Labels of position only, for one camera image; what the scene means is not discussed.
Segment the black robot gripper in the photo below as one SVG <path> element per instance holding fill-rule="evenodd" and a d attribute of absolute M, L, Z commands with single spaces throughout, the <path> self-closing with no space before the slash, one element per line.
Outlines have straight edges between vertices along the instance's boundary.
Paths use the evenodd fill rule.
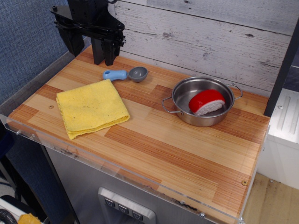
<path fill-rule="evenodd" d="M 105 61 L 111 66 L 125 43 L 124 24 L 108 10 L 108 0 L 69 0 L 68 5 L 53 5 L 55 25 L 67 49 L 78 56 L 84 48 L 83 36 L 91 37 L 96 65 Z"/>

